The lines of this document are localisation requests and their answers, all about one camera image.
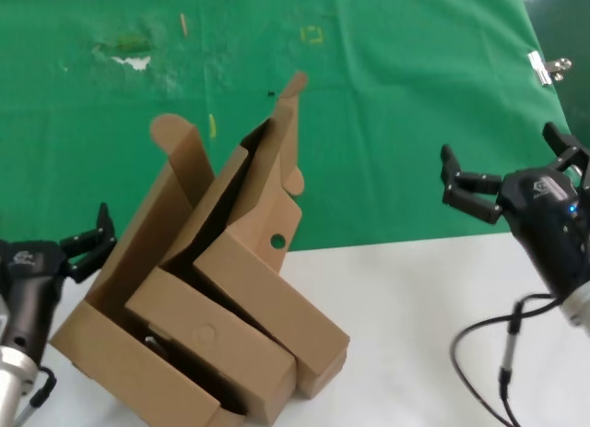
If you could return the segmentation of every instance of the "green tablecloth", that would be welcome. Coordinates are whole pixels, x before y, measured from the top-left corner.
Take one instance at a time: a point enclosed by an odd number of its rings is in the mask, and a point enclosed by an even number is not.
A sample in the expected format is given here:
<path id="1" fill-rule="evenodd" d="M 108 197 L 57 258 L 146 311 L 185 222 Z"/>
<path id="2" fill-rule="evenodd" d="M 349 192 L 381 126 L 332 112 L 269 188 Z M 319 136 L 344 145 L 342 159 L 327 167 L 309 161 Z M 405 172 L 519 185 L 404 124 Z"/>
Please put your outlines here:
<path id="1" fill-rule="evenodd" d="M 121 231 L 165 158 L 155 115 L 199 125 L 219 169 L 296 69 L 295 249 L 505 230 L 441 204 L 441 144 L 503 173 L 548 160 L 546 121 L 567 130 L 521 0 L 0 0 L 0 39 L 4 239 L 84 230 L 100 201 Z"/>

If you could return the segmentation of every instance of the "open cardboard box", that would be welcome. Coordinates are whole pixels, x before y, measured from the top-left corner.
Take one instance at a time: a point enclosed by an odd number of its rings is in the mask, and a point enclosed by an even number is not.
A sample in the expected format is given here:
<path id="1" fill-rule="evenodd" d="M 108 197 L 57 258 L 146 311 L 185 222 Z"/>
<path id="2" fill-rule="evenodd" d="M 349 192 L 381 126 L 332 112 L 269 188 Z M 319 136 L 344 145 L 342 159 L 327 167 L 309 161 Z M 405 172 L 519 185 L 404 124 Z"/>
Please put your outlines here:
<path id="1" fill-rule="evenodd" d="M 272 424 L 296 385 L 313 397 L 344 364 L 348 336 L 278 274 L 301 220 L 305 84 L 291 80 L 217 177 L 193 125 L 154 121 L 168 163 L 53 338 L 153 427 Z"/>

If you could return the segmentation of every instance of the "metal clip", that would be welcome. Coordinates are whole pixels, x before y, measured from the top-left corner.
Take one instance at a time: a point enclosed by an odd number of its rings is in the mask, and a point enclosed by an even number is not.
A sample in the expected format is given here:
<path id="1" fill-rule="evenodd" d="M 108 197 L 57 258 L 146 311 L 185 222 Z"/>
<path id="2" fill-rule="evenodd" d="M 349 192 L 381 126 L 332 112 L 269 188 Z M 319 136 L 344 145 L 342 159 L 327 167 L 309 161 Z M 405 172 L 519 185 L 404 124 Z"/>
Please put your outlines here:
<path id="1" fill-rule="evenodd" d="M 572 68 L 572 62 L 567 58 L 560 58 L 557 61 L 543 63 L 543 59 L 538 51 L 533 51 L 528 55 L 531 66 L 537 72 L 539 81 L 543 86 L 553 84 L 553 81 L 562 81 L 563 72 Z"/>

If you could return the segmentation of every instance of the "white table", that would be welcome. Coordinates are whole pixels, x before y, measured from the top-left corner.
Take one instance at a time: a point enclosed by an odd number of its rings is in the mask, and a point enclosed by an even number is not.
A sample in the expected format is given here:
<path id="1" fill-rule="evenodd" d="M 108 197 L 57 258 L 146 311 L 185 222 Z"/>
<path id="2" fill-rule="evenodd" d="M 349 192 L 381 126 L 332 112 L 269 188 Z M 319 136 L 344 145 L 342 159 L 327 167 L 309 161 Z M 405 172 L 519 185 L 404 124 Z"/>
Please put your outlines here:
<path id="1" fill-rule="evenodd" d="M 546 290 L 512 236 L 297 252 L 282 274 L 351 342 L 342 373 L 316 399 L 292 400 L 277 427 L 500 426 L 454 374 L 448 347 L 464 326 Z M 88 287 L 68 281 L 56 325 Z M 460 352 L 468 377 L 498 409 L 504 340 L 504 326 L 487 328 Z M 43 362 L 59 383 L 28 427 L 146 425 L 54 348 Z M 511 401 L 524 427 L 590 422 L 590 339 L 561 311 L 524 323 Z"/>

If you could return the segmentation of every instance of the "cable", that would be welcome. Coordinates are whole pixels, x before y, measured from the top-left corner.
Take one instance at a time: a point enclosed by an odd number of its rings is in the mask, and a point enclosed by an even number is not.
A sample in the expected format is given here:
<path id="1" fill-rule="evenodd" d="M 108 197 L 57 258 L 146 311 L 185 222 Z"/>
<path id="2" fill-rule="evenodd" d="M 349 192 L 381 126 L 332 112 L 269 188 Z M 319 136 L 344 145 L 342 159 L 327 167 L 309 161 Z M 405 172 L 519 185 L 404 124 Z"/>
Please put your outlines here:
<path id="1" fill-rule="evenodd" d="M 55 374 L 49 367 L 40 367 L 39 371 L 47 374 L 47 380 L 45 381 L 45 384 L 43 384 L 43 387 L 37 390 L 35 395 L 33 395 L 29 400 L 29 405 L 25 407 L 17 416 L 17 419 L 15 420 L 15 427 L 21 427 L 29 420 L 32 414 L 35 413 L 35 411 L 37 411 L 37 409 L 39 409 L 39 407 L 42 406 L 49 398 L 53 389 L 55 388 L 55 385 L 57 384 L 57 378 L 55 378 Z"/>
<path id="2" fill-rule="evenodd" d="M 543 299 L 543 298 L 540 298 L 540 296 L 544 297 L 546 295 L 541 295 L 538 293 L 531 294 L 531 295 L 525 296 L 522 300 Z M 507 421 L 506 419 L 504 419 L 502 415 L 500 415 L 490 404 L 488 404 L 488 402 L 486 402 L 484 400 L 484 398 L 478 393 L 478 391 L 475 389 L 475 387 L 473 387 L 471 385 L 471 383 L 469 382 L 469 380 L 467 379 L 467 377 L 463 373 L 463 370 L 461 370 L 461 366 L 459 365 L 459 363 L 457 361 L 457 347 L 464 337 L 466 337 L 468 334 L 470 334 L 482 327 L 492 326 L 494 324 L 500 324 L 500 323 L 511 323 L 512 321 L 518 321 L 518 320 L 523 320 L 523 319 L 527 319 L 527 318 L 532 318 L 534 316 L 544 314 L 544 313 L 554 309 L 555 307 L 559 306 L 560 304 L 561 304 L 561 300 L 555 300 L 543 307 L 539 307 L 536 310 L 532 310 L 530 312 L 525 312 L 520 315 L 507 314 L 504 316 L 497 316 L 495 318 L 490 318 L 485 321 L 480 321 L 478 323 L 475 323 L 475 324 L 461 330 L 461 332 L 459 332 L 459 334 L 456 337 L 454 337 L 453 342 L 451 343 L 451 348 L 450 348 L 451 363 L 453 364 L 454 371 L 459 375 L 459 379 L 461 379 L 461 382 L 465 385 L 465 387 L 467 387 L 467 389 L 471 392 L 471 394 L 479 402 L 479 404 L 481 404 L 496 420 L 501 422 L 506 427 L 518 427 L 518 423 L 510 424 L 510 422 Z"/>
<path id="3" fill-rule="evenodd" d="M 504 405 L 504 409 L 506 410 L 506 413 L 508 414 L 508 418 L 510 418 L 510 421 L 513 424 L 513 427 L 520 427 L 520 424 L 518 423 L 518 421 L 514 417 L 513 410 L 510 408 L 510 403 L 508 402 L 508 398 L 503 398 L 501 402 Z"/>
<path id="4" fill-rule="evenodd" d="M 514 303 L 513 308 L 513 319 L 508 323 L 508 338 L 506 339 L 506 348 L 504 349 L 504 358 L 502 359 L 500 366 L 500 373 L 498 375 L 498 382 L 500 383 L 500 397 L 504 397 L 508 393 L 508 385 L 512 379 L 513 374 L 513 360 L 514 352 L 516 351 L 516 341 L 520 334 L 520 329 L 523 324 L 523 310 L 525 309 L 526 302 L 530 300 L 550 300 L 551 295 L 546 293 L 536 293 L 532 295 L 526 295 L 521 300 Z"/>

